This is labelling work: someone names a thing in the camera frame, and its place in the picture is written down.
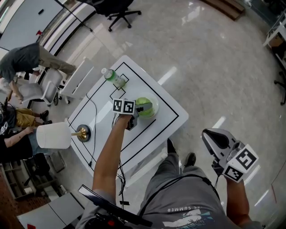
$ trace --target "marble floor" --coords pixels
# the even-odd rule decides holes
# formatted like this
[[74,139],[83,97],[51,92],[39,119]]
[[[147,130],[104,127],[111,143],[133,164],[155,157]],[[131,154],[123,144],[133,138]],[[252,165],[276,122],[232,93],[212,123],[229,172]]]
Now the marble floor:
[[[213,183],[212,157],[200,136],[204,128],[225,116],[222,128],[250,144],[260,157],[245,180],[250,216],[275,228],[286,212],[286,106],[280,106],[282,90],[273,83],[279,80],[279,66],[270,50],[262,46],[267,24],[251,10],[233,22],[198,0],[136,0],[130,9],[142,11],[141,16],[128,17],[131,29],[121,20],[110,33],[110,21],[94,15],[87,24],[95,33],[80,28],[59,57],[78,66],[86,56],[100,71],[128,55],[156,81],[168,75],[163,88],[189,113],[189,120],[171,138],[182,160],[189,152],[196,153],[196,165]],[[66,105],[59,101],[58,106],[49,108],[50,119],[63,121],[79,102]],[[46,109],[44,103],[32,107]],[[72,148],[62,155],[67,167],[58,178],[85,204],[77,189],[81,184],[90,187],[92,176]],[[125,191],[124,199],[131,203],[127,210],[137,213],[155,170]],[[217,190],[226,208],[222,177]]]

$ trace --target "plastic bottle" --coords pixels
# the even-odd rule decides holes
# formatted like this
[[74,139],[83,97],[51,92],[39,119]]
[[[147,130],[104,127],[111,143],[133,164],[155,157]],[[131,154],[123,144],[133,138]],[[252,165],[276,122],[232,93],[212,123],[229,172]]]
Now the plastic bottle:
[[101,73],[107,81],[113,83],[116,87],[124,87],[126,81],[117,75],[114,70],[103,68]]

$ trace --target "desk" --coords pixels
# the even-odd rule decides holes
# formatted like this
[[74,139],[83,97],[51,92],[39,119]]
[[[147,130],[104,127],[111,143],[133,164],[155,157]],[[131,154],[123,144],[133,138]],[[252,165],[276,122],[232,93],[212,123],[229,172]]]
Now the desk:
[[[111,132],[111,123],[114,118],[111,108],[114,98],[135,100],[151,93],[159,101],[158,113],[153,118],[138,119],[138,125],[134,129],[125,130],[121,151],[125,173],[166,141],[189,117],[180,104],[128,56],[122,56],[111,68],[126,79],[126,85],[122,89],[117,89],[101,77],[87,94],[97,106],[94,155],[92,156],[94,130],[86,143],[78,141],[76,136],[73,136],[71,141],[72,148],[92,176],[97,158]],[[96,108],[92,101],[85,96],[72,115],[66,119],[72,132],[80,124],[89,125],[93,129]],[[89,167],[88,163],[91,160],[92,166]]]

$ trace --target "shoe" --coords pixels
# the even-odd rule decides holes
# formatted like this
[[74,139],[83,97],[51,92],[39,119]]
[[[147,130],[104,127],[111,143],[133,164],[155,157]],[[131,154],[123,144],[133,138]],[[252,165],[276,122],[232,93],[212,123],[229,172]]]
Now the shoe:
[[49,120],[49,121],[44,122],[43,125],[48,125],[48,124],[52,124],[52,123],[53,123],[52,120]]
[[168,153],[177,153],[176,149],[175,149],[175,147],[173,145],[172,140],[169,139],[169,138],[167,139],[167,152]]
[[196,154],[189,153],[185,161],[185,167],[194,166],[195,163],[196,163]]
[[49,111],[46,110],[46,111],[44,111],[43,113],[40,114],[40,119],[45,121],[46,117],[48,117],[48,115],[49,115]]

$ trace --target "white lamp shade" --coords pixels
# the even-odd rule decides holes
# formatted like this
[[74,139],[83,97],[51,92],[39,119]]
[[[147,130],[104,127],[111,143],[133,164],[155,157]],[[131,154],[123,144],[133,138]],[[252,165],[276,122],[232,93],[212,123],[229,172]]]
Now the white lamp shade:
[[68,148],[72,141],[72,133],[66,123],[39,126],[36,136],[41,148]]

